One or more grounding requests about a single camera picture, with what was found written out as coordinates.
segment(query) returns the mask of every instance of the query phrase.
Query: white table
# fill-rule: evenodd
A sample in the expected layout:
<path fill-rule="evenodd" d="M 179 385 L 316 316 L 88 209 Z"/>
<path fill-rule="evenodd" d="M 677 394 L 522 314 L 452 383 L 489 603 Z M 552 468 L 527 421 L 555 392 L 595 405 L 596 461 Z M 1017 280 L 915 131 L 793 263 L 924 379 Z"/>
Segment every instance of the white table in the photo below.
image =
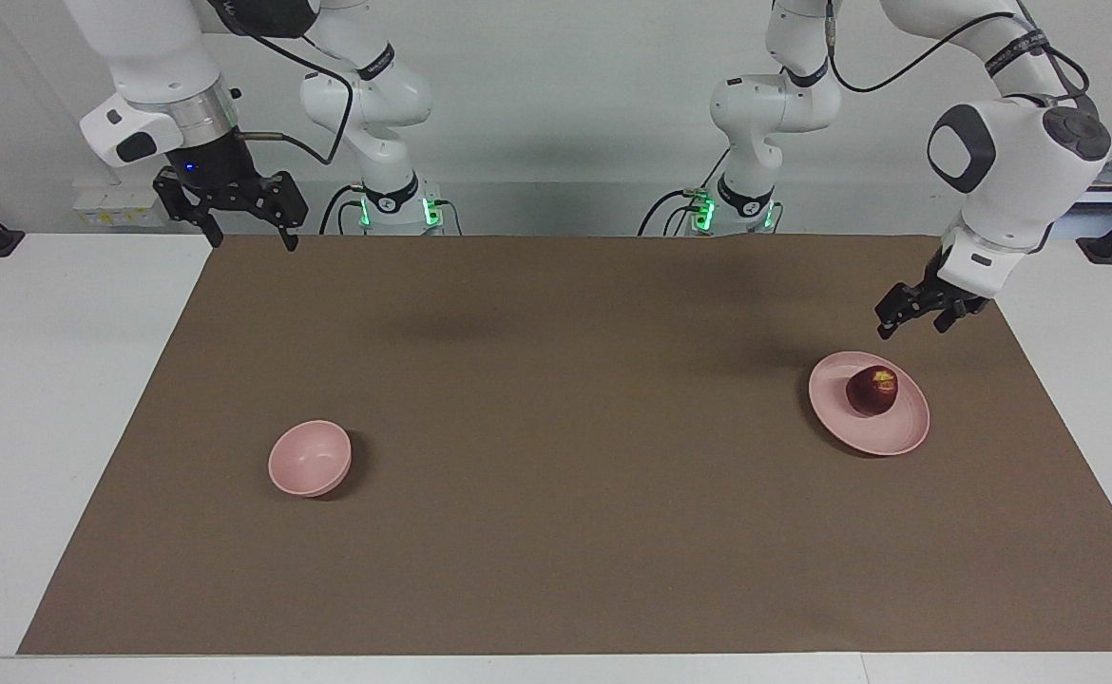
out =
<path fill-rule="evenodd" d="M 196 237 L 30 235 L 0 259 L 0 683 L 1112 683 L 1112 654 L 14 658 L 208 252 Z M 1054 242 L 999 303 L 1112 500 L 1112 268 Z"/>

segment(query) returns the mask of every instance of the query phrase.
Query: black cable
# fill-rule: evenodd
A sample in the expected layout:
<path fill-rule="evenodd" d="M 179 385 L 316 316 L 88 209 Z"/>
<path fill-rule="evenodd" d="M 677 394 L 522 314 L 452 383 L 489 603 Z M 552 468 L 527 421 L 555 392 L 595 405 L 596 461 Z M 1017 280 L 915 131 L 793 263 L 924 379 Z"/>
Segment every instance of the black cable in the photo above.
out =
<path fill-rule="evenodd" d="M 639 230 L 636 231 L 636 238 L 644 237 L 644 228 L 647 228 L 648 221 L 651 221 L 653 218 L 653 214 L 656 214 L 658 209 L 662 208 L 662 205 L 669 202 L 671 199 L 682 198 L 682 196 L 683 196 L 683 190 L 672 190 L 669 192 L 666 192 L 665 195 L 662 195 L 662 198 L 657 200 L 657 202 L 653 202 L 653 207 L 651 207 L 651 209 L 648 209 L 648 212 L 644 215 L 644 220 L 639 221 Z"/>
<path fill-rule="evenodd" d="M 1030 8 L 1026 8 L 1024 1 L 1016 0 L 1016 4 L 1017 8 L 1021 8 L 1021 13 L 1024 14 L 1025 21 L 1029 21 L 1033 28 L 1042 30 L 1042 27 L 1037 26 L 1037 19 L 1033 18 L 1033 13 L 1030 12 Z M 1055 70 L 1056 75 L 1059 75 L 1059 81 L 1063 83 L 1064 89 L 1068 89 L 1068 95 L 1060 97 L 1060 100 L 1076 100 L 1076 106 L 1083 109 L 1084 106 L 1081 103 L 1081 97 L 1088 95 L 1088 88 L 1085 87 L 1082 92 L 1076 92 L 1076 85 L 1070 81 L 1068 76 L 1063 72 L 1063 68 L 1059 66 L 1059 58 L 1056 58 L 1055 53 L 1046 51 L 1046 56 L 1050 58 L 1051 68 Z"/>
<path fill-rule="evenodd" d="M 459 231 L 459 237 L 461 238 L 461 235 L 464 235 L 464 222 L 459 220 L 459 207 L 456 207 L 450 199 L 438 199 L 435 206 L 450 207 L 450 211 L 455 214 L 455 229 Z"/>
<path fill-rule="evenodd" d="M 340 207 L 336 211 L 337 232 L 344 235 L 344 211 L 346 211 L 346 209 L 348 209 L 349 207 L 360 207 L 360 206 L 361 202 L 346 202 L 344 205 L 340 205 Z"/>
<path fill-rule="evenodd" d="M 716 165 L 713 166 L 711 172 L 708 172 L 707 177 L 704 177 L 704 182 L 699 184 L 699 190 L 707 189 L 708 184 L 712 181 L 712 177 L 714 177 L 714 175 L 716 175 L 716 170 L 721 169 L 721 165 L 725 163 L 725 157 L 729 156 L 729 150 L 731 150 L 731 147 L 725 147 L 725 151 L 722 152 L 721 159 L 716 160 Z M 678 234 L 683 232 L 683 224 L 687 220 L 687 217 L 691 215 L 691 209 L 694 209 L 695 206 L 696 206 L 695 199 L 692 199 L 689 202 L 687 202 L 687 206 L 686 206 L 687 212 L 683 214 L 683 217 L 681 219 L 678 219 L 678 226 L 677 226 L 677 228 L 674 229 L 675 237 L 677 237 Z"/>
<path fill-rule="evenodd" d="M 324 209 L 324 219 L 320 220 L 320 235 L 325 235 L 327 231 L 327 220 L 331 217 L 331 209 L 336 208 L 337 201 L 344 197 L 346 192 L 361 192 L 360 186 L 340 186 L 340 189 L 331 194 L 331 199 L 329 199 L 329 206 Z"/>
<path fill-rule="evenodd" d="M 781 216 L 776 217 L 776 221 L 772 225 L 772 235 L 781 232 L 781 224 L 783 222 L 783 202 L 774 202 L 772 209 L 768 211 L 768 220 L 772 219 L 772 211 L 781 209 Z"/>
<path fill-rule="evenodd" d="M 691 211 L 692 207 L 678 207 L 677 209 L 674 209 L 674 211 L 671 211 L 671 216 L 665 220 L 665 228 L 662 229 L 662 238 L 665 238 L 666 234 L 669 234 L 674 217 L 678 216 L 678 214 L 683 214 L 683 220 L 685 220 L 687 218 L 687 214 L 691 214 Z M 683 229 L 683 220 L 678 221 L 677 228 L 674 229 L 674 235 L 672 235 L 673 238 L 677 238 L 678 231 Z"/>
<path fill-rule="evenodd" d="M 924 63 L 924 60 L 926 60 L 926 58 L 934 56 L 935 51 L 944 48 L 952 39 L 957 38 L 957 36 L 963 34 L 965 31 L 981 23 L 989 22 L 991 21 L 991 19 L 999 19 L 999 18 L 1016 18 L 1016 14 L 1013 14 L 1012 12 L 991 12 L 990 14 L 983 14 L 982 17 L 973 18 L 971 19 L 971 21 L 965 22 L 965 24 L 961 26 L 961 28 L 954 30 L 951 34 L 944 36 L 944 38 L 940 39 L 939 42 L 933 44 L 933 47 L 930 48 L 926 52 L 922 53 L 922 56 L 916 57 L 915 60 L 912 61 L 912 63 L 909 63 L 905 67 L 903 67 L 903 69 L 900 69 L 898 73 L 892 75 L 892 77 L 886 78 L 885 81 L 878 82 L 877 86 L 862 88 L 852 86 L 851 82 L 847 82 L 847 79 L 843 78 L 843 75 L 840 73 L 838 65 L 834 63 L 834 1 L 828 1 L 828 3 L 826 3 L 826 60 L 830 61 L 831 70 L 833 70 L 834 78 L 836 81 L 840 82 L 840 86 L 842 86 L 843 88 L 847 88 L 847 90 L 851 90 L 852 92 L 861 92 L 861 95 L 867 95 L 867 92 L 876 92 L 877 90 L 882 90 L 882 88 L 890 86 L 891 82 L 895 82 L 900 78 L 903 78 L 904 75 L 910 72 L 910 70 L 915 69 L 915 67 L 920 66 L 921 63 Z"/>
<path fill-rule="evenodd" d="M 1068 57 L 1068 53 L 1064 53 L 1058 48 L 1052 47 L 1052 44 L 1048 44 L 1045 50 L 1048 56 L 1059 57 L 1059 60 L 1061 62 L 1068 65 L 1069 67 L 1072 67 L 1072 69 L 1076 71 L 1078 77 L 1081 77 L 1081 86 L 1079 86 L 1079 90 L 1076 90 L 1076 85 L 1074 82 L 1070 81 L 1069 78 L 1063 77 L 1063 75 L 1060 75 L 1060 81 L 1063 81 L 1063 87 L 1068 88 L 1069 93 L 1059 97 L 1059 100 L 1076 100 L 1079 99 L 1079 97 L 1088 95 L 1088 91 L 1090 90 L 1090 88 L 1092 88 L 1092 79 L 1089 78 L 1086 70 L 1084 70 L 1084 67 L 1079 65 L 1079 62 L 1076 60 L 1073 60 L 1073 58 Z"/>
<path fill-rule="evenodd" d="M 301 140 L 294 138 L 294 136 L 289 136 L 286 133 L 277 133 L 277 131 L 256 130 L 251 131 L 250 133 L 239 133 L 239 138 L 241 140 L 247 140 L 249 142 L 288 142 L 294 145 L 294 147 L 298 147 L 299 150 L 307 152 L 309 156 L 314 157 L 314 159 L 316 159 L 318 163 L 325 166 L 328 166 L 330 163 L 327 159 L 321 157 L 319 152 L 312 150 L 310 145 L 307 145 Z"/>
<path fill-rule="evenodd" d="M 277 131 L 257 131 L 256 133 L 244 133 L 245 140 L 275 140 L 275 141 L 279 140 L 282 142 L 290 142 L 291 145 L 296 145 L 296 147 L 302 148 L 305 151 L 309 153 L 309 156 L 316 157 L 316 160 L 320 161 L 321 165 L 329 166 L 331 161 L 336 159 L 336 153 L 340 150 L 340 139 L 344 138 L 344 130 L 346 129 L 347 126 L 349 126 L 349 116 L 353 113 L 353 99 L 355 99 L 355 95 L 353 95 L 353 83 L 349 82 L 348 79 L 344 78 L 342 75 L 336 73 L 335 70 L 318 66 L 316 65 L 316 62 L 307 60 L 307 58 L 295 56 L 294 52 L 286 50 L 286 48 L 279 47 L 279 44 L 277 43 L 270 42 L 270 40 L 266 39 L 264 36 L 258 36 L 256 33 L 252 33 L 252 31 L 248 30 L 247 27 L 245 27 L 244 24 L 239 24 L 238 19 L 235 19 L 235 17 L 230 17 L 229 14 L 229 18 L 231 19 L 231 21 L 235 22 L 235 26 L 238 27 L 239 30 L 242 30 L 244 33 L 247 33 L 248 38 L 256 40 L 256 42 L 259 42 L 260 44 L 265 44 L 266 48 L 272 50 L 274 52 L 277 52 L 279 56 L 287 58 L 287 60 L 305 66 L 308 69 L 314 69 L 318 73 L 326 75 L 326 77 L 334 78 L 336 79 L 336 81 L 340 82 L 340 86 L 344 86 L 344 90 L 348 92 L 348 99 L 344 103 L 344 116 L 340 117 L 340 126 L 337 127 L 336 129 L 336 138 L 331 139 L 331 149 L 329 150 L 329 155 L 327 155 L 327 157 L 324 157 L 322 155 L 314 150 L 314 148 L 308 147 L 307 143 L 290 138 L 290 136 L 286 133 L 277 133 Z M 266 136 L 279 136 L 279 138 L 266 138 Z"/>

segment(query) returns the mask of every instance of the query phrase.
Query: apple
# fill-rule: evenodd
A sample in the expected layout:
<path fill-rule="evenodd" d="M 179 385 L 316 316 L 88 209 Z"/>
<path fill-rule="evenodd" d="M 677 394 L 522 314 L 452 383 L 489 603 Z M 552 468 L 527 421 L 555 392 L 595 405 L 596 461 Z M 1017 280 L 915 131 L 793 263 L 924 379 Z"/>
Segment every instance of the apple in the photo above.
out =
<path fill-rule="evenodd" d="M 847 381 L 847 403 L 865 416 L 877 416 L 894 407 L 898 398 L 898 374 L 886 367 L 868 367 Z"/>

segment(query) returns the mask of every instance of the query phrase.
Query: green led light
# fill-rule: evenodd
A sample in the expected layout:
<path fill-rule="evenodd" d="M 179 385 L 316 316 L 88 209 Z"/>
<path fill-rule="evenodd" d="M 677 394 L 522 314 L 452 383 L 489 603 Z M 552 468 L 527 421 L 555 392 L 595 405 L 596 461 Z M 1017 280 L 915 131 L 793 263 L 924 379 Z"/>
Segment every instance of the green led light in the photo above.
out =
<path fill-rule="evenodd" d="M 429 198 L 421 198 L 421 202 L 425 205 L 425 220 L 429 224 L 429 228 L 441 225 L 441 211 L 434 208 L 434 202 L 430 202 Z"/>
<path fill-rule="evenodd" d="M 716 200 L 712 198 L 701 199 L 703 205 L 696 211 L 695 227 L 697 231 L 707 234 L 712 231 L 712 219 L 716 216 Z"/>
<path fill-rule="evenodd" d="M 704 230 L 705 232 L 707 232 L 707 230 L 712 230 L 712 218 L 716 216 L 715 199 L 708 199 L 708 204 L 704 205 L 703 216 L 704 216 Z"/>

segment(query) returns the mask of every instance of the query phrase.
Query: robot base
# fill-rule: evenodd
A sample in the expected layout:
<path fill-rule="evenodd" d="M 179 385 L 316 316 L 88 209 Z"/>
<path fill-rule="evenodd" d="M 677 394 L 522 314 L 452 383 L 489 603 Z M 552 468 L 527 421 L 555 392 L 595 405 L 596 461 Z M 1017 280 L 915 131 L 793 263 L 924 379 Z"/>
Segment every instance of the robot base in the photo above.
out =
<path fill-rule="evenodd" d="M 683 235 L 693 238 L 724 238 L 726 235 L 747 232 L 774 234 L 783 218 L 783 205 L 772 202 L 755 218 L 738 217 L 729 205 L 717 204 L 713 198 L 699 198 L 687 214 L 691 220 Z"/>
<path fill-rule="evenodd" d="M 1091 264 L 1112 267 L 1112 248 L 1104 238 L 1079 238 L 1076 245 Z"/>
<path fill-rule="evenodd" d="M 378 211 L 363 199 L 359 228 L 364 235 L 446 235 L 446 217 L 435 206 L 439 198 L 437 182 L 421 181 L 421 190 L 395 214 Z"/>
<path fill-rule="evenodd" d="M 11 252 L 17 250 L 23 238 L 24 231 L 22 230 L 6 230 L 3 234 L 0 234 L 0 259 L 11 256 Z"/>

